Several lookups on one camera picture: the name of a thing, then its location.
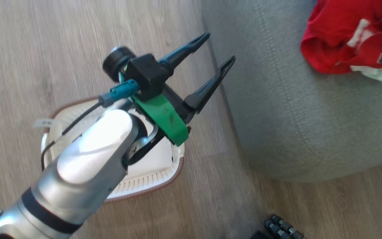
green bracket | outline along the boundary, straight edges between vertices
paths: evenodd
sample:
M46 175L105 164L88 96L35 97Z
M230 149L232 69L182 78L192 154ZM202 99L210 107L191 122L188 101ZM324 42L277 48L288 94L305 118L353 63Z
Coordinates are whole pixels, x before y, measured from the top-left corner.
M160 94L146 102L135 96L132 98L176 146L182 145L188 139L186 124L164 95Z

red shirt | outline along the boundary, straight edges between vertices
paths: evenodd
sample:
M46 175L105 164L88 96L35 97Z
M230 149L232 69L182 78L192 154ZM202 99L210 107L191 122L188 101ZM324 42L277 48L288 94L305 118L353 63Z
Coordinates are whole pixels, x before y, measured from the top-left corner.
M382 0L318 0L301 51L321 73L382 68Z

gray sofa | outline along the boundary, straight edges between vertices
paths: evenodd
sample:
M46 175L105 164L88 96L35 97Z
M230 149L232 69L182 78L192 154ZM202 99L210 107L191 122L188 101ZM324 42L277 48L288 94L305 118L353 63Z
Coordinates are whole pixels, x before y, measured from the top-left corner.
M318 182L382 164L382 83L317 73L300 53L315 0L203 1L246 158L276 179Z

teal connector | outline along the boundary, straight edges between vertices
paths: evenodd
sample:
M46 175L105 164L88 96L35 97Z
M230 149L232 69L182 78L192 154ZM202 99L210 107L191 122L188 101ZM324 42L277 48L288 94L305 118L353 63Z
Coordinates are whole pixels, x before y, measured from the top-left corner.
M135 80L128 80L118 86L110 89L109 93L102 94L98 97L98 101L102 107L107 108L114 102L133 96L139 91L138 83Z

laundry basket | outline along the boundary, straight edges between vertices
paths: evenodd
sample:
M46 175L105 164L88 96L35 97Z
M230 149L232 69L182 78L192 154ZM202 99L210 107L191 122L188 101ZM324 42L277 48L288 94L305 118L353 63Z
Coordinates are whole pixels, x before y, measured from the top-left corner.
M97 103L97 98L87 99L56 111L51 116L56 123L51 128L46 128L42 137L41 152L49 142L61 135L62 129L66 128L74 119L95 103ZM89 129L105 110L101 107L98 108L65 134L59 142L47 151L42 162L42 168L47 167L71 142ZM143 115L138 114L135 110L130 110L129 113L139 117L144 122L148 132L152 131L153 126L145 120ZM163 188L171 184L179 176L183 164L184 146L176 147L168 139L164 138L144 158L129 166L128 175L107 197L106 202L132 198Z

